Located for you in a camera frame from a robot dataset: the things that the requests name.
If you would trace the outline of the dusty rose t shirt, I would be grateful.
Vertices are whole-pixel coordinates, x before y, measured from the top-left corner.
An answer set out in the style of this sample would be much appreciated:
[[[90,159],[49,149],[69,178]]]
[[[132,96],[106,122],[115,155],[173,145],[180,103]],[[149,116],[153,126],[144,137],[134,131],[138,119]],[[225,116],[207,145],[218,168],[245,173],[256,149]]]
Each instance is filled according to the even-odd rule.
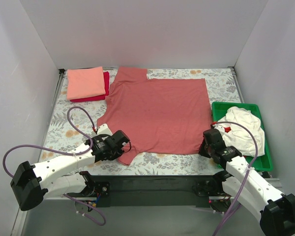
[[[205,79],[150,79],[147,70],[120,67],[97,120],[131,142],[118,160],[129,165],[142,152],[195,154],[212,122]]]

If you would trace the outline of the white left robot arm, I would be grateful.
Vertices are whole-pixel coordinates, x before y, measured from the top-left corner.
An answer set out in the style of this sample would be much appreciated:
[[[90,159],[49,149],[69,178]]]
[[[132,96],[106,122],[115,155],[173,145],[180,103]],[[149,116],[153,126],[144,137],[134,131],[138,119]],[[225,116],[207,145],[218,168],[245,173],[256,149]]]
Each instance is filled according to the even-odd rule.
[[[87,171],[80,169],[99,161],[117,159],[124,154],[123,147],[130,143],[123,131],[112,133],[103,124],[94,137],[87,138],[67,155],[35,164],[21,163],[10,183],[20,210],[28,211],[47,198],[63,194],[99,195],[103,184],[96,184]]]

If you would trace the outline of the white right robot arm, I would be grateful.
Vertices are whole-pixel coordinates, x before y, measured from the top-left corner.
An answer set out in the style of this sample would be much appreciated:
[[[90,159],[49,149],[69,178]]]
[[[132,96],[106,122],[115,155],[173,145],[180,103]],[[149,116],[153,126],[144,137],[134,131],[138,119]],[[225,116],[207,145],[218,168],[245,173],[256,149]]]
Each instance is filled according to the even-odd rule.
[[[295,195],[284,194],[249,166],[233,146],[226,146],[217,129],[203,132],[199,154],[212,158],[225,171],[213,182],[217,195],[228,194],[249,210],[266,236],[295,234]]]

